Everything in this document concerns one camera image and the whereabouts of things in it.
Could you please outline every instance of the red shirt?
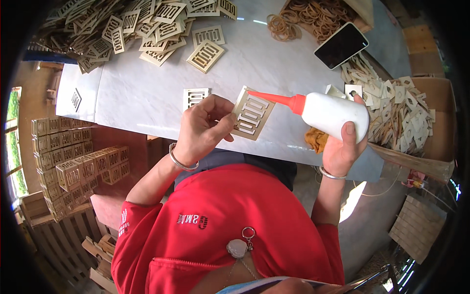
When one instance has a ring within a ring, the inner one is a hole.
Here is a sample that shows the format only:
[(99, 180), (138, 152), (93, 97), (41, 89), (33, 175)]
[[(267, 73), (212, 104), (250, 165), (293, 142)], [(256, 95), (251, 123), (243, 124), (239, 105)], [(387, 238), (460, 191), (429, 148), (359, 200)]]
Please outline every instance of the red shirt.
[(230, 240), (251, 226), (251, 256), (264, 277), (344, 284), (338, 230), (315, 226), (274, 175), (233, 164), (182, 181), (165, 205), (122, 205), (111, 273), (120, 293), (187, 293), (235, 262)]

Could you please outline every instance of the silver bracelet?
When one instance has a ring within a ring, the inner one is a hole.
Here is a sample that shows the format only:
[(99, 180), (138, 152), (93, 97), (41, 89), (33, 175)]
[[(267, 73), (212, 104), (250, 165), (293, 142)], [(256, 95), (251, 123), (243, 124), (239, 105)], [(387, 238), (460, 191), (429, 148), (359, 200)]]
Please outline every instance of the silver bracelet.
[(173, 160), (173, 162), (179, 166), (180, 168), (186, 170), (186, 171), (191, 171), (191, 170), (195, 170), (198, 166), (199, 166), (199, 160), (196, 162), (196, 166), (195, 167), (185, 167), (184, 165), (182, 165), (179, 161), (176, 160), (176, 158), (173, 156), (173, 149), (175, 148), (176, 146), (176, 143), (171, 143), (170, 144), (170, 149), (169, 149), (169, 153), (170, 153), (170, 157), (171, 159)]
[(333, 179), (333, 180), (342, 180), (342, 179), (345, 179), (345, 178), (346, 178), (346, 176), (330, 175), (329, 173), (327, 173), (327, 172), (325, 171), (325, 167), (323, 166), (323, 164), (320, 166), (319, 170), (320, 170), (320, 173), (321, 173), (322, 175), (324, 175), (325, 177), (327, 177), (327, 178), (329, 178), (329, 179)]

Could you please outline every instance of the sleeve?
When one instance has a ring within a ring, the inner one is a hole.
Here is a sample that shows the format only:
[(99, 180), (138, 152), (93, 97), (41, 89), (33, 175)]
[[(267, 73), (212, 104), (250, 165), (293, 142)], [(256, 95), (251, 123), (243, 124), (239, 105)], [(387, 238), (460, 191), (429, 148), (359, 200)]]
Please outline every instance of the sleeve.
[(138, 275), (136, 268), (142, 248), (162, 206), (159, 203), (142, 207), (127, 201), (122, 204), (121, 226), (111, 263), (111, 275), (119, 293), (145, 292), (145, 276), (142, 283), (133, 280)]
[(328, 255), (334, 283), (344, 285), (345, 270), (343, 268), (343, 261), (341, 260), (338, 228), (332, 224), (321, 224), (317, 226), (317, 230)]

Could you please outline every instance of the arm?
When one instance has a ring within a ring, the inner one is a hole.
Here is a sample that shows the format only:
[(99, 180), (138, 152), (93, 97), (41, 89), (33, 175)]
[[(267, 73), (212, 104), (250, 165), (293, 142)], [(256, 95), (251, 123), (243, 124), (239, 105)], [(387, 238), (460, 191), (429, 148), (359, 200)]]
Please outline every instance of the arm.
[[(359, 95), (354, 96), (354, 101), (365, 104)], [(356, 144), (356, 127), (352, 121), (348, 121), (341, 129), (340, 141), (331, 136), (328, 137), (323, 152), (323, 166), (330, 175), (345, 176), (351, 166), (367, 147), (368, 134)], [(335, 180), (323, 177), (320, 190), (312, 209), (312, 221), (314, 224), (333, 224), (338, 226), (341, 210), (341, 197), (345, 188), (345, 180)]]
[[(176, 160), (189, 167), (211, 152), (222, 139), (233, 142), (230, 135), (235, 123), (233, 107), (227, 99), (209, 95), (184, 111), (178, 143), (173, 150)], [(159, 203), (181, 172), (186, 171), (167, 154), (132, 188), (126, 201), (143, 206)]]

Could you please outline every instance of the smartphone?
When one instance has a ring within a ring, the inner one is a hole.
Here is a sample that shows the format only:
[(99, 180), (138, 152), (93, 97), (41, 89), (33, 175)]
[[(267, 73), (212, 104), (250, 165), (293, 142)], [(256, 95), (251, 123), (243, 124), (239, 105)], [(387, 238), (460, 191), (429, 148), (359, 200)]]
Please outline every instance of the smartphone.
[(314, 52), (329, 69), (333, 70), (369, 45), (369, 41), (351, 22), (345, 23)]

